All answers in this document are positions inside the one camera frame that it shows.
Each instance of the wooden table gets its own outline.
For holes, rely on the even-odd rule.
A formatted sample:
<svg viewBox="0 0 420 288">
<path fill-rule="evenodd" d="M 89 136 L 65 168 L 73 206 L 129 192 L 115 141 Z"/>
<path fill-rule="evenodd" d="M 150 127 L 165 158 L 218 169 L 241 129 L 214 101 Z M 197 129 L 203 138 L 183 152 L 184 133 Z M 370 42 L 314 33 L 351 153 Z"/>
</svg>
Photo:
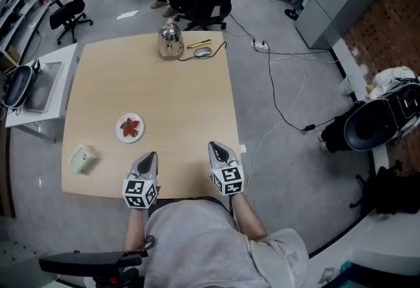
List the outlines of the wooden table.
<svg viewBox="0 0 420 288">
<path fill-rule="evenodd" d="M 212 39 L 219 31 L 185 31 L 185 45 Z M 158 34 L 86 45 L 70 94 L 62 150 L 65 192 L 121 197 L 123 179 L 135 159 L 156 151 L 159 198 L 218 195 L 211 183 L 207 145 L 215 140 L 240 157 L 238 130 L 226 52 L 207 60 L 166 62 L 158 56 Z M 183 58 L 192 56 L 185 50 Z M 125 113 L 143 118 L 144 134 L 132 144 L 116 136 Z M 69 160 L 89 145 L 100 161 L 88 175 L 73 175 Z"/>
</svg>

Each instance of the kettle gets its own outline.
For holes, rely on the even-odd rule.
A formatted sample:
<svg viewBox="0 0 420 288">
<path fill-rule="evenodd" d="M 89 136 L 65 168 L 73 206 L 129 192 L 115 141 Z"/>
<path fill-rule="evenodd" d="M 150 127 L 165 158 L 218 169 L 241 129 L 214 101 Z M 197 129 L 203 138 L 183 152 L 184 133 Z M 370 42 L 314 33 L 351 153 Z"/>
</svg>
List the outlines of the kettle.
<svg viewBox="0 0 420 288">
<path fill-rule="evenodd" d="M 184 53 L 181 29 L 171 18 L 160 28 L 157 41 L 157 52 L 164 60 L 176 60 Z"/>
</svg>

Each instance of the plate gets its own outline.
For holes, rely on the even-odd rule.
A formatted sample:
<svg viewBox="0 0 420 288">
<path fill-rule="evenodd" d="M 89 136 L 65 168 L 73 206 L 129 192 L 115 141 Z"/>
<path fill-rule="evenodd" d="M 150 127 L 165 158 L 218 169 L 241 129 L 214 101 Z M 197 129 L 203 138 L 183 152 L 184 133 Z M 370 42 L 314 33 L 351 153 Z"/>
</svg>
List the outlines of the plate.
<svg viewBox="0 0 420 288">
<path fill-rule="evenodd" d="M 127 121 L 128 118 L 130 118 L 133 121 L 137 120 L 139 122 L 138 126 L 136 127 L 138 134 L 135 137 L 132 137 L 131 135 L 124 136 L 123 130 L 119 128 L 124 123 L 124 121 Z M 144 132 L 143 119 L 134 113 L 124 114 L 122 117 L 118 119 L 117 124 L 115 125 L 115 133 L 117 137 L 119 138 L 121 142 L 124 142 L 125 144 L 132 144 L 133 142 L 136 142 L 139 138 L 141 138 L 143 132 Z"/>
</svg>

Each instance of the person's arm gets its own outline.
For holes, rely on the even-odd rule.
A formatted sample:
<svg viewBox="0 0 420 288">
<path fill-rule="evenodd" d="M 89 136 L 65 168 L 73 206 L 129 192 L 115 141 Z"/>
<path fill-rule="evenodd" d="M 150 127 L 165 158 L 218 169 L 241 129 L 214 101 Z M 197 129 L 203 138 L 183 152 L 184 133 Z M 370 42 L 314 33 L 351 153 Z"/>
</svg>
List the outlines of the person's arm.
<svg viewBox="0 0 420 288">
<path fill-rule="evenodd" d="M 125 234 L 125 251 L 136 251 L 144 246 L 144 210 L 131 209 Z"/>
<path fill-rule="evenodd" d="M 244 194 L 232 196 L 232 206 L 238 222 L 239 231 L 250 240 L 261 240 L 267 236 L 263 224 L 249 206 Z"/>
</svg>

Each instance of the computer mouse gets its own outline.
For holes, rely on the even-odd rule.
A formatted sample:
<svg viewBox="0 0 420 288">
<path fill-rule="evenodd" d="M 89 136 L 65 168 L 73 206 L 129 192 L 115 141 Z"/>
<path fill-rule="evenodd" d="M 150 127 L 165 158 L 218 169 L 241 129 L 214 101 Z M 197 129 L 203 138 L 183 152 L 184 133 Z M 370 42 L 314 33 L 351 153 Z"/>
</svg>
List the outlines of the computer mouse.
<svg viewBox="0 0 420 288">
<path fill-rule="evenodd" d="M 210 47 L 203 47 L 203 48 L 198 48 L 194 50 L 194 56 L 197 56 L 197 57 L 209 56 L 210 54 L 211 54 Z"/>
</svg>

